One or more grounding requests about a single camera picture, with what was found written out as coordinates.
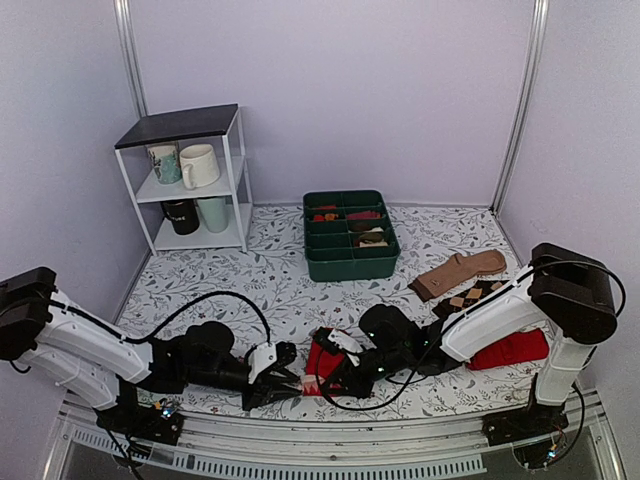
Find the red and cream sock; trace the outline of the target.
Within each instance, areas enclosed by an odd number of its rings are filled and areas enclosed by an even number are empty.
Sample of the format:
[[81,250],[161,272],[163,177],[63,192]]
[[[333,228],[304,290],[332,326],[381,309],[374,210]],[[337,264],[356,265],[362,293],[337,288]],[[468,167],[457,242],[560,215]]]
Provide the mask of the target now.
[[316,340],[318,335],[328,334],[328,327],[320,327],[312,334],[312,343],[305,367],[305,375],[301,379],[302,394],[304,396],[320,396],[319,385],[332,374],[345,360],[343,353],[334,349],[323,350]]

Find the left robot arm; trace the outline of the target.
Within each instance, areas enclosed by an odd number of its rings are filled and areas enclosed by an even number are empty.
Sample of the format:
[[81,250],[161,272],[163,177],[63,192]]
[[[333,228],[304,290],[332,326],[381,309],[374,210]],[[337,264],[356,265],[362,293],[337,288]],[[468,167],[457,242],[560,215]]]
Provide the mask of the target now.
[[128,386],[156,394],[180,394],[191,385],[237,392],[250,411],[300,396],[288,370],[294,344],[272,340],[244,359],[232,353],[235,337],[217,321],[190,326],[168,340],[151,333],[131,338],[76,306],[57,289],[56,274],[38,267],[1,283],[1,358],[46,370],[128,434],[148,426],[148,412]]

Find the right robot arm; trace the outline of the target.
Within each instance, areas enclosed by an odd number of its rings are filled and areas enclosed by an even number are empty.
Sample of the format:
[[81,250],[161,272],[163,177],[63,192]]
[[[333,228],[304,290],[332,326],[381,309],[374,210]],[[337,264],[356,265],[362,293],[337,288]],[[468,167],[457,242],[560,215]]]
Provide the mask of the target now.
[[395,306],[371,307],[359,321],[371,349],[338,329],[317,330],[318,356],[344,359],[314,380],[329,403],[338,396],[367,398],[376,381],[399,371],[439,375],[525,327],[548,322],[556,336],[532,383],[532,402],[516,421],[524,435],[537,436],[554,422],[555,407],[565,403],[591,352],[615,333],[625,303],[614,300],[611,286],[620,282],[603,263],[542,243],[514,279],[428,326],[418,326]]

